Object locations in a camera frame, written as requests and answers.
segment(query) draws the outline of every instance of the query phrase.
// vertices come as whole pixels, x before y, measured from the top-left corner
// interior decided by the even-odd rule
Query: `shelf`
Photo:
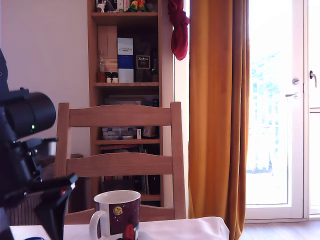
[[[119,82],[119,83],[106,83],[95,82],[94,87],[158,87],[159,82]]]
[[[152,202],[152,201],[161,201],[161,195],[150,195],[150,194],[141,193],[141,202]]]
[[[158,27],[157,12],[92,12],[91,16],[97,25]]]
[[[97,140],[96,145],[117,145],[117,144],[159,144],[160,139],[127,139],[127,140]]]

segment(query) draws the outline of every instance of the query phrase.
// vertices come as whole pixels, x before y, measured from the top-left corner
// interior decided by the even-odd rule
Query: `glass door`
[[[308,68],[309,68],[309,202],[310,214],[320,214],[320,1],[308,1]]]
[[[245,217],[302,218],[303,0],[250,0],[249,37]]]

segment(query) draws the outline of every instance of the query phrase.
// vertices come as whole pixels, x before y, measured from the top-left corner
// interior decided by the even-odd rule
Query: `dark purple mug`
[[[107,191],[98,194],[93,200],[95,213],[91,217],[89,226],[91,240],[98,240],[98,234],[107,240],[138,239],[141,201],[139,192]]]

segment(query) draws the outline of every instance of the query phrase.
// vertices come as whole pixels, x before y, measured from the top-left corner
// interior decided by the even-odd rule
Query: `table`
[[[49,237],[42,226],[11,226],[15,240]],[[229,240],[229,230],[220,217],[141,222],[138,240]],[[90,240],[89,225],[64,226],[63,240]]]

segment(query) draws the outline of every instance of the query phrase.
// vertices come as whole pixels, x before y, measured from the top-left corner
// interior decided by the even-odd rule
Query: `toy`
[[[128,9],[128,12],[147,12],[147,4],[145,0],[134,0]]]

